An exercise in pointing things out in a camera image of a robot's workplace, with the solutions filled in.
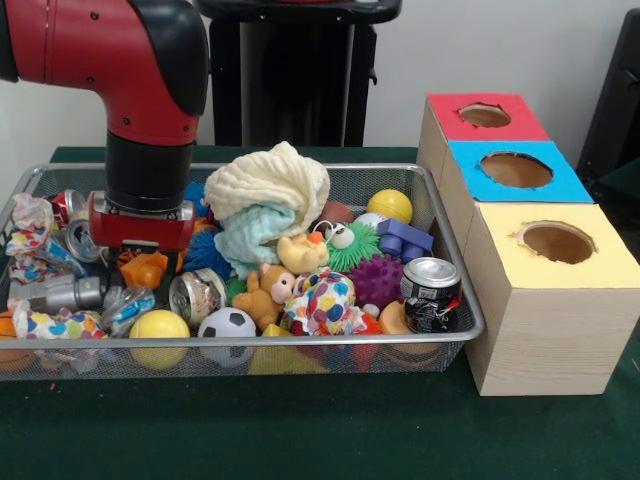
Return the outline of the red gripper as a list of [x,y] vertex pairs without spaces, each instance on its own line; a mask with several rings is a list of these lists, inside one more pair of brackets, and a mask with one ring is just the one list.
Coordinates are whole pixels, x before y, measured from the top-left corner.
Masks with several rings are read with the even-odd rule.
[[173,277],[181,271],[181,253],[189,245],[195,226],[195,208],[184,200],[177,210],[165,213],[137,214],[119,210],[111,204],[103,191],[89,196],[89,232],[96,245],[109,247],[107,267],[109,285],[123,286],[119,267],[120,248],[124,245],[156,247],[163,273],[160,289],[169,287]]

